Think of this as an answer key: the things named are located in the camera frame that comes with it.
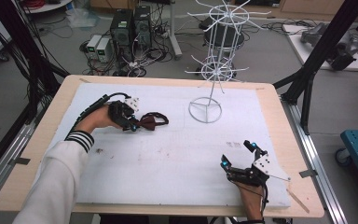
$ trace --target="wooden tabletop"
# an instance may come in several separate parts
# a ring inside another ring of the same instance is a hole
[[[203,80],[161,79],[139,77],[90,77],[69,76],[65,79],[49,106],[45,116],[21,154],[31,159],[28,165],[17,164],[0,191],[0,211],[20,211],[28,191],[34,181],[36,170],[48,148],[62,117],[76,94],[81,83],[110,83],[153,86],[197,87]],[[274,87],[266,83],[228,82],[224,87],[256,90],[263,116],[275,154],[280,166],[291,176],[286,182],[286,190],[291,200],[288,208],[267,208],[265,217],[322,217],[324,210],[319,195],[310,177],[302,178],[299,172],[307,170],[293,131],[286,117],[281,101]],[[184,205],[137,205],[137,204],[97,204],[78,203],[74,212],[119,213],[148,215],[187,215],[187,216],[243,216],[240,206],[184,206]]]

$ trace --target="box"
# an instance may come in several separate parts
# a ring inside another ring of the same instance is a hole
[[[112,13],[118,8],[135,9],[137,0],[90,0],[90,6],[98,12]]]

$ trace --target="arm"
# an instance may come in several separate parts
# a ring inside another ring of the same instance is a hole
[[[40,176],[28,193],[14,223],[69,223],[76,203],[80,175],[87,164],[95,128],[114,126],[103,106],[80,121],[65,141],[50,149],[40,165]]]
[[[238,182],[235,185],[240,190],[243,208],[245,209],[248,221],[254,221],[244,223],[264,223],[263,216],[261,215],[261,198],[263,195],[261,186],[254,187]]]

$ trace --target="white sleeve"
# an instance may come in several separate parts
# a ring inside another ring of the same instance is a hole
[[[40,174],[13,223],[69,223],[80,175],[93,144],[87,133],[71,133],[57,143],[40,164]]]

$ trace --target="white board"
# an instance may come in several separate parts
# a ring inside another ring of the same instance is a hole
[[[82,84],[49,148],[67,135],[85,108],[102,95],[119,91],[140,98],[136,118],[159,112],[170,123],[154,132],[94,131],[79,203],[240,205],[237,187],[220,167],[222,154],[235,167],[250,167],[254,154],[242,144],[249,140],[276,160],[255,91],[225,89],[223,94],[216,89],[213,98],[221,103],[223,114],[217,122],[205,124],[188,113],[191,100],[209,96],[211,89],[202,87]],[[271,177],[267,183],[268,206],[290,206],[282,180]]]
[[[283,29],[286,32],[297,33],[295,35],[289,35],[288,37],[290,43],[292,44],[293,48],[296,51],[299,60],[301,61],[302,64],[304,64],[304,62],[310,56],[310,53],[313,51],[313,47],[310,45],[310,43],[301,43],[300,41],[302,31],[306,31],[308,30],[308,28],[305,26],[284,25]],[[344,71],[358,71],[358,54],[357,53],[354,54],[353,58],[356,59],[356,61],[348,65],[344,69]],[[321,69],[333,70],[333,68],[328,62],[324,62],[321,66]]]

